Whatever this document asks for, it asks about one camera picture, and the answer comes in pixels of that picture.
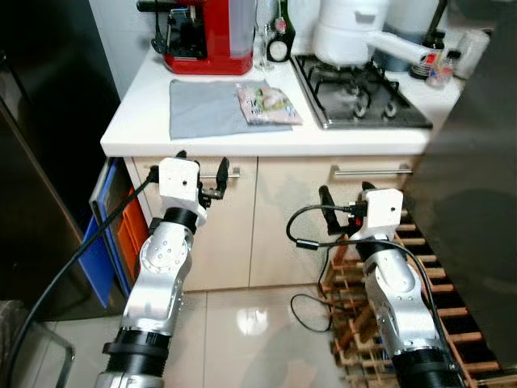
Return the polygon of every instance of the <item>white cabinet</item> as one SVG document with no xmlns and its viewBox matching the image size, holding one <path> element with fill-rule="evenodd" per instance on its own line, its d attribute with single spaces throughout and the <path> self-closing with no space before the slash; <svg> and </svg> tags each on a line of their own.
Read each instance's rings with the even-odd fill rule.
<svg viewBox="0 0 517 388">
<path fill-rule="evenodd" d="M 134 158 L 141 181 L 149 168 L 163 158 Z M 221 158 L 196 158 L 201 165 L 201 179 L 206 188 L 216 186 L 215 174 Z M 229 178 L 224 200 L 213 200 L 205 226 L 198 229 L 192 248 L 192 270 L 185 290 L 247 287 L 250 275 L 250 252 L 253 230 L 254 194 L 257 158 L 229 158 Z M 145 199 L 153 217 L 163 217 L 165 209 L 158 186 L 145 189 Z"/>
<path fill-rule="evenodd" d="M 412 164 L 411 157 L 393 156 L 259 158 L 250 286 L 317 281 L 326 251 L 296 248 L 288 240 L 285 227 L 296 210 L 320 203 L 320 186 L 329 187 L 337 205 L 346 205 L 357 200 L 364 180 L 378 188 L 399 188 L 406 175 L 394 172 Z M 346 225 L 346 216 L 338 214 L 338 219 Z M 300 216 L 292 232 L 295 237 L 317 241 L 336 238 L 326 234 L 326 224 L 318 210 Z"/>
</svg>

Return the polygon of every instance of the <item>black refrigerator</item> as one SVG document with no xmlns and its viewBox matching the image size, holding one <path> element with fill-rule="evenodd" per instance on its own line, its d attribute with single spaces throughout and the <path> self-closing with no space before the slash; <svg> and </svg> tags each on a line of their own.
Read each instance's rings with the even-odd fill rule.
<svg viewBox="0 0 517 388">
<path fill-rule="evenodd" d="M 477 2 L 490 45 L 406 195 L 490 350 L 517 371 L 517 2 Z"/>
<path fill-rule="evenodd" d="M 120 103 L 88 0 L 0 3 L 0 299 L 30 308 L 81 242 Z M 39 318 L 104 309 L 76 264 Z"/>
</svg>

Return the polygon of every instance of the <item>wine glass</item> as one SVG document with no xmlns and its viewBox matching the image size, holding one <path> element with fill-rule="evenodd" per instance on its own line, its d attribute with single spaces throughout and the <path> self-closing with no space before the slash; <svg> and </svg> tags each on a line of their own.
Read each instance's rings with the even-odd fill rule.
<svg viewBox="0 0 517 388">
<path fill-rule="evenodd" d="M 263 42 L 263 50 L 262 50 L 262 58 L 260 62 L 255 65 L 255 67 L 261 71 L 271 71 L 275 67 L 271 62 L 267 60 L 267 45 L 269 44 L 269 40 L 273 37 L 274 31 L 271 28 L 271 23 L 266 23 L 258 29 L 258 35 L 262 39 Z"/>
</svg>

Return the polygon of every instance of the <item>gray towel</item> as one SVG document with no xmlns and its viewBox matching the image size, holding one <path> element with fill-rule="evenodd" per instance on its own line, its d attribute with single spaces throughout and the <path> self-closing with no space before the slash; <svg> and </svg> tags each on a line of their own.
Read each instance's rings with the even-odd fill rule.
<svg viewBox="0 0 517 388">
<path fill-rule="evenodd" d="M 237 84 L 267 82 L 170 82 L 170 139 L 224 136 L 234 133 L 292 131 L 291 125 L 249 125 L 237 97 Z"/>
</svg>

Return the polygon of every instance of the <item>gas stove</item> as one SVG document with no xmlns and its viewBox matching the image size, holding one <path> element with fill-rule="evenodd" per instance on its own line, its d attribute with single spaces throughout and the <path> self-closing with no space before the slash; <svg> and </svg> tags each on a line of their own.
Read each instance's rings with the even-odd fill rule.
<svg viewBox="0 0 517 388">
<path fill-rule="evenodd" d="M 291 61 L 324 129 L 432 128 L 373 61 L 339 69 L 314 55 L 294 55 Z"/>
</svg>

